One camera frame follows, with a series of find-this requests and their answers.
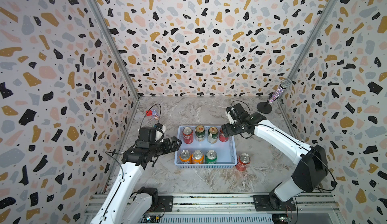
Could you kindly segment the green white gold-top can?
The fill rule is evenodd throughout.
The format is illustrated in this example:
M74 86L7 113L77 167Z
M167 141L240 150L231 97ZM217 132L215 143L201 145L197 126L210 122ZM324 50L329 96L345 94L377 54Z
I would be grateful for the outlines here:
M215 144L218 140L219 130L218 128L212 126L208 129L208 142Z

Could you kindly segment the green soda can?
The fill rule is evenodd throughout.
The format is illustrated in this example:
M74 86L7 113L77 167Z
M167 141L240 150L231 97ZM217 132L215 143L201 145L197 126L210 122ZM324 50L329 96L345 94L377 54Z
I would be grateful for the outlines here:
M217 153L213 149L208 150L205 155L205 161L206 161L206 164L216 164Z

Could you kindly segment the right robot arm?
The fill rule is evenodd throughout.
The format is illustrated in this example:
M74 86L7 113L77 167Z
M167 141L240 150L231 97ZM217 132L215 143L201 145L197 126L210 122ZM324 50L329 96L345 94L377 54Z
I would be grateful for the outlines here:
M331 173L322 146L311 146L297 140L271 123L264 115L258 112L248 113L240 103L226 108L225 113L229 122L222 125L222 131L226 137L243 133L254 134L273 145L296 165L291 177L269 193L269 203L273 209L279 209L302 192L313 192Z

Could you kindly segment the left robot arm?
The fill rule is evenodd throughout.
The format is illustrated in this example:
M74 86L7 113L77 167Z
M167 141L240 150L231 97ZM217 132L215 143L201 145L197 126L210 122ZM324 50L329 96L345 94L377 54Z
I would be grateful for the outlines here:
M176 137L156 142L140 141L123 154L122 172L115 180L92 224L136 224L147 211L158 207L156 188L143 187L134 191L147 164L153 158L179 150L182 142Z

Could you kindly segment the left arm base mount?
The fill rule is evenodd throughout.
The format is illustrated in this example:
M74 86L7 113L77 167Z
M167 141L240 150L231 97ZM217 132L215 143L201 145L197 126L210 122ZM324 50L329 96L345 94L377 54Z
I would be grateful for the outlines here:
M130 197L129 211L133 214L170 213L173 208L173 195L150 195L140 193Z

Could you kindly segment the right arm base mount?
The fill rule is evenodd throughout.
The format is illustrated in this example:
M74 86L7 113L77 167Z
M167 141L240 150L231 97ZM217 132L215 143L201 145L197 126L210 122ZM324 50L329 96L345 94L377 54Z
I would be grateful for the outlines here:
M256 212L294 212L297 210L293 198L290 198L286 202L282 202L276 196L269 194L253 195L253 204Z

